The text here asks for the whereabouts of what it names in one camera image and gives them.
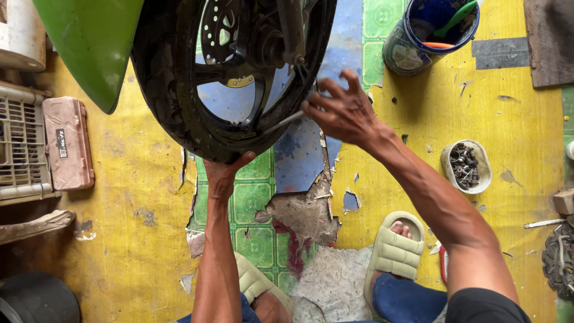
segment green fender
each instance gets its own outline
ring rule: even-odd
[[[114,112],[144,0],[34,0],[46,32],[84,92]]]

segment sandal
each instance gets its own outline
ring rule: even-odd
[[[295,304],[291,300],[291,297],[287,296],[285,292],[273,284],[249,259],[238,252],[234,251],[234,253],[235,261],[237,262],[237,271],[239,272],[239,291],[247,297],[249,305],[253,303],[255,297],[269,291],[293,314]]]
[[[391,231],[390,227],[395,221],[401,221],[409,227],[412,239]],[[422,222],[417,217],[405,211],[389,213],[377,232],[373,254],[367,269],[367,277],[364,281],[363,291],[367,303],[372,304],[371,280],[375,270],[415,280],[424,246],[425,231]]]

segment motorcycle wheel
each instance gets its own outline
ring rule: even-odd
[[[237,49],[228,60],[213,58],[209,64],[199,64],[195,62],[196,44],[200,28],[208,28],[202,26],[208,1],[225,0],[146,0],[131,59],[145,101],[163,129],[182,147],[204,159],[232,163],[247,151],[260,154],[271,147],[287,125],[268,133],[265,130],[300,109],[327,48],[336,1],[319,0],[313,7],[306,26],[305,62],[293,66],[292,81],[265,111],[275,68],[257,68],[248,59],[250,40],[257,36],[257,21],[263,16],[258,10],[265,2],[227,0],[241,4]],[[254,78],[255,102],[245,121],[219,118],[199,97],[197,87],[201,84],[231,85],[234,79],[248,76]]]

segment hand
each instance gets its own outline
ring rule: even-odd
[[[207,182],[210,184],[207,199],[227,203],[229,197],[233,194],[235,174],[241,167],[254,160],[255,157],[256,154],[254,152],[246,152],[231,165],[204,160]]]
[[[315,92],[309,101],[301,104],[301,109],[319,124],[326,135],[362,147],[382,123],[361,89],[358,76],[346,68],[341,72],[341,77],[347,80],[348,90],[332,79],[320,79],[319,90],[329,91],[332,98]],[[325,112],[315,107],[322,107]]]

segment yellow floor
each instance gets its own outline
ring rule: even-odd
[[[522,3],[487,4],[477,40],[526,36]],[[563,183],[560,90],[534,91],[529,68],[475,71],[470,49],[447,56],[417,78],[398,79],[386,71],[383,87],[372,89],[375,109],[397,133],[409,134],[408,146],[437,170],[448,144],[474,139],[485,147],[494,178],[483,194],[469,199],[486,205],[482,214],[502,250],[514,256],[505,259],[527,314],[533,322],[554,322],[556,294],[545,283],[540,259],[553,228],[522,226],[555,217],[549,197]],[[54,96],[71,95],[86,104],[96,175],[93,189],[64,194],[60,207],[75,210],[80,223],[92,220],[96,237],[46,241],[27,266],[53,272],[78,291],[84,322],[170,322],[188,314],[193,292],[187,295],[178,278],[194,273],[197,260],[186,250],[193,186],[178,190],[180,147],[146,108],[131,65],[111,116],[86,97],[57,55],[49,55],[48,66],[39,83]],[[465,81],[472,84],[461,97],[457,84]],[[499,101],[497,95],[520,103]],[[337,247],[371,244],[382,216],[393,210],[416,214],[397,182],[371,157],[343,145],[339,159],[332,200],[343,223]],[[507,171],[516,182],[501,178]],[[360,179],[354,184],[356,172]],[[338,210],[347,187],[359,194],[362,207],[344,216]],[[153,221],[142,215],[149,212]],[[428,234],[426,239],[436,241]],[[538,252],[525,254],[532,249]],[[424,253],[419,277],[424,286],[444,289],[436,282],[437,255]]]
[[[521,3],[486,4],[476,40],[526,36]],[[458,84],[468,81],[472,84],[460,96]],[[514,256],[505,259],[522,308],[533,322],[555,322],[556,293],[542,274],[541,250],[556,226],[529,230],[522,226],[557,218],[550,197],[564,183],[560,89],[533,90],[529,67],[477,71],[467,45],[416,78],[393,77],[386,70],[382,88],[373,87],[371,92],[377,116],[399,136],[408,134],[407,146],[442,174],[440,153],[447,145],[473,139],[484,146],[494,173],[492,183],[468,198],[486,206],[482,214],[499,237],[502,251]],[[520,102],[503,102],[498,95]],[[392,97],[397,97],[396,105]],[[397,181],[372,157],[343,144],[339,159],[332,184],[333,214],[343,223],[338,248],[372,244],[387,213],[406,210],[418,215]],[[509,179],[509,172],[516,182]],[[362,207],[345,216],[341,210],[348,187],[358,193]],[[427,232],[426,241],[434,245],[436,238]],[[526,255],[530,250],[538,252]],[[418,282],[445,290],[442,281],[437,282],[439,256],[429,252],[421,258]]]

